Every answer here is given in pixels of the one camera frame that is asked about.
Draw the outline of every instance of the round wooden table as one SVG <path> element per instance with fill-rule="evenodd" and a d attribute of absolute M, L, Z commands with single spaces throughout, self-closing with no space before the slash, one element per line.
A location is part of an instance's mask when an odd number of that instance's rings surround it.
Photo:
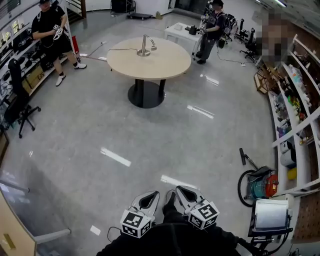
<path fill-rule="evenodd" d="M 141 57 L 136 50 L 142 48 L 142 37 L 124 40 L 109 50 L 106 60 L 112 70 L 135 79 L 128 91 L 130 102 L 140 108 L 151 109 L 165 99 L 166 80 L 180 76 L 191 65 L 191 57 L 180 45 L 161 38 L 153 38 L 157 50 Z M 152 43 L 146 39 L 146 49 Z M 160 80 L 160 85 L 145 80 Z"/>

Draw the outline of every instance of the black cap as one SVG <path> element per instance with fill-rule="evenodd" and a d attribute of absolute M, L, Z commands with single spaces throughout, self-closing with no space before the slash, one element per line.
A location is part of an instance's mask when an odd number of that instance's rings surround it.
<path fill-rule="evenodd" d="M 212 5 L 218 5 L 220 7 L 224 7 L 224 2 L 222 2 L 221 0 L 213 0 L 211 2 Z"/>

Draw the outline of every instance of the black shorts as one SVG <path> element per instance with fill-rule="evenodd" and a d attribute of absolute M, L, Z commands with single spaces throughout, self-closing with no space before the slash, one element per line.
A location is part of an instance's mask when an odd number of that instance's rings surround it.
<path fill-rule="evenodd" d="M 58 40 L 55 40 L 51 47 L 43 47 L 48 61 L 54 62 L 61 54 L 72 51 L 69 38 L 62 34 Z"/>

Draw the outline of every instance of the gray floor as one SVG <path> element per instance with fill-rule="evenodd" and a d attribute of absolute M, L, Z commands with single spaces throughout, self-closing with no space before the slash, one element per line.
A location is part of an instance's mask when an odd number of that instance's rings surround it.
<path fill-rule="evenodd" d="M 99 13 L 97 19 L 92 14 L 88 18 L 92 24 L 102 23 L 104 15 L 110 17 L 108 12 Z M 163 38 L 166 26 L 176 22 L 199 23 L 168 14 L 163 20 L 115 22 L 94 32 L 83 30 L 81 23 L 71 30 L 78 35 L 81 53 L 90 54 L 106 42 L 92 54 L 99 58 L 124 39 L 143 34 Z M 192 49 L 187 42 L 179 44 Z M 244 62 L 239 53 L 244 49 L 234 41 L 219 55 Z M 2 176 L 31 188 L 27 197 L 36 205 L 32 210 L 23 210 L 21 200 L 10 200 L 20 205 L 15 207 L 28 227 L 37 235 L 69 227 L 70 236 L 46 246 L 62 255 L 95 255 L 109 243 L 109 227 L 120 226 L 122 213 L 135 196 L 158 190 L 162 204 L 166 191 L 173 188 L 160 181 L 167 175 L 199 187 L 219 209 L 218 225 L 246 237 L 251 209 L 240 203 L 237 182 L 250 166 L 242 166 L 239 148 L 257 165 L 275 166 L 272 117 L 267 98 L 256 90 L 254 65 L 221 61 L 214 48 L 206 65 L 192 62 L 186 74 L 167 81 L 160 106 L 140 109 L 127 98 L 132 79 L 111 72 L 106 62 L 88 58 L 82 62 L 88 65 L 86 70 L 65 64 L 61 86 L 55 87 L 53 74 L 33 97 L 31 104 L 42 108 L 32 117 L 34 132 L 26 125 L 19 139 L 17 128 L 9 131 Z M 219 81 L 218 86 L 206 76 Z M 189 110 L 188 105 L 205 109 L 214 118 Z M 131 166 L 101 154 L 102 147 L 131 161 Z M 158 222 L 163 218 L 160 211 L 158 207 Z M 90 232 L 92 225 L 101 230 L 99 236 Z M 117 234 L 112 230 L 110 237 Z"/>

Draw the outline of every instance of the red object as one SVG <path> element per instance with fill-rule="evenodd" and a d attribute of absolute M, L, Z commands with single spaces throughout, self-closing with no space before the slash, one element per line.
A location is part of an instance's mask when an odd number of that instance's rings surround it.
<path fill-rule="evenodd" d="M 79 52 L 79 47 L 78 47 L 78 43 L 75 35 L 72 37 L 72 43 L 73 43 L 75 54 L 77 54 Z"/>
<path fill-rule="evenodd" d="M 269 178 L 266 179 L 265 195 L 267 198 L 270 198 L 275 193 L 277 193 L 278 184 L 279 184 L 278 175 L 276 175 L 276 174 L 273 174 Z"/>

